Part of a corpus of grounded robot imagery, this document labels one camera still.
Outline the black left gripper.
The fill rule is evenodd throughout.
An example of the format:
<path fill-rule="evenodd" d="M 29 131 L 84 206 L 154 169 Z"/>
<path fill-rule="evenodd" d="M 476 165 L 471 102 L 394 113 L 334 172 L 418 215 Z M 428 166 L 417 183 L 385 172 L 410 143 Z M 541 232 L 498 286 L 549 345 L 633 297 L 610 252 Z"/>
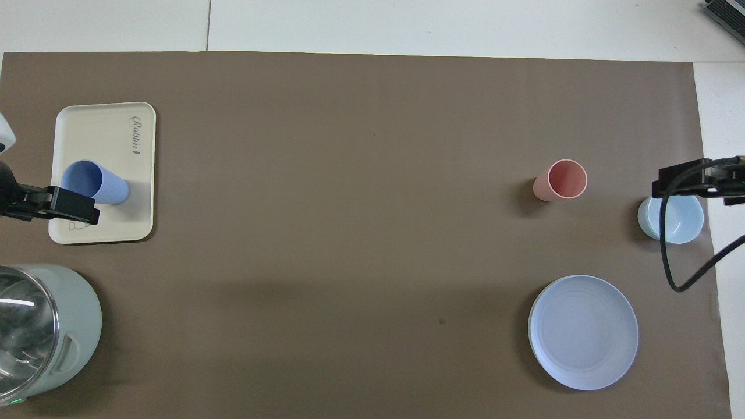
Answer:
<path fill-rule="evenodd" d="M 24 212 L 12 206 L 21 200 Z M 1 215 L 29 221 L 33 218 L 61 218 L 72 222 L 97 225 L 100 209 L 95 200 L 59 186 L 34 187 L 17 183 L 10 167 L 1 162 Z"/>

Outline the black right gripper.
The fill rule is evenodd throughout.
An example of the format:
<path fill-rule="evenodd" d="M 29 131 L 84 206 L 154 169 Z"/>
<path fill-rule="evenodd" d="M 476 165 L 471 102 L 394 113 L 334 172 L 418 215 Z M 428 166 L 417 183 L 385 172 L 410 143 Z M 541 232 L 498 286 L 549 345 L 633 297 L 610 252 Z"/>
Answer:
<path fill-rule="evenodd" d="M 664 192 L 679 175 L 698 165 L 710 164 L 711 161 L 712 159 L 702 158 L 659 169 L 658 178 L 651 185 L 651 197 L 663 198 Z M 724 206 L 743 205 L 744 166 L 725 165 L 711 170 L 711 176 L 707 174 L 706 169 L 692 172 L 679 182 L 672 194 L 676 196 L 696 194 L 703 197 L 710 189 L 715 191 L 717 198 L 723 199 Z"/>

